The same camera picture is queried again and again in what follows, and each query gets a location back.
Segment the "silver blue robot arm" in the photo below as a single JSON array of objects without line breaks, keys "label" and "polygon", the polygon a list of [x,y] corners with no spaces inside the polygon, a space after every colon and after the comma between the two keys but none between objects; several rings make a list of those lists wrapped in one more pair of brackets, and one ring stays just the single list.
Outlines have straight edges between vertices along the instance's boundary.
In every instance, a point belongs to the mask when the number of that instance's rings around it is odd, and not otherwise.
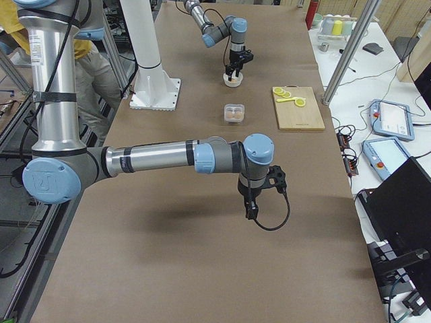
[{"label": "silver blue robot arm", "polygon": [[241,70],[244,64],[253,60],[251,50],[246,49],[245,39],[248,23],[244,18],[228,15],[215,26],[206,16],[200,1],[183,1],[186,12],[193,17],[202,33],[206,47],[215,46],[223,39],[230,37],[229,63],[225,65],[224,83],[228,87],[238,87],[243,80]]},{"label": "silver blue robot arm", "polygon": [[211,137],[118,149],[88,147],[80,139],[84,122],[105,140],[110,123],[98,100],[117,110],[122,97],[112,67],[95,46],[104,37],[101,1],[6,1],[1,20],[18,28],[14,36],[31,58],[38,139],[22,180],[35,199],[61,204],[120,173],[181,166],[204,174],[237,173],[246,203],[269,187],[274,145],[263,134],[241,142]]}]

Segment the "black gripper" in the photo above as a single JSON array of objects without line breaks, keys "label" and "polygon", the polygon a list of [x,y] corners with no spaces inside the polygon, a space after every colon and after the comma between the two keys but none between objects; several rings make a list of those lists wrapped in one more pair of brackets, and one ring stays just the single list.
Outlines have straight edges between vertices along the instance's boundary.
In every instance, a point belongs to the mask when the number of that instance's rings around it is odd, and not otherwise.
[{"label": "black gripper", "polygon": [[244,51],[230,50],[229,53],[229,64],[225,66],[225,74],[231,77],[233,74],[233,69],[235,69],[235,77],[240,78],[240,70],[243,67],[244,61]]},{"label": "black gripper", "polygon": [[246,174],[241,172],[238,175],[238,191],[245,197],[248,197],[249,193],[252,196],[258,196],[263,189],[266,177],[267,174],[264,173],[251,172]]}]

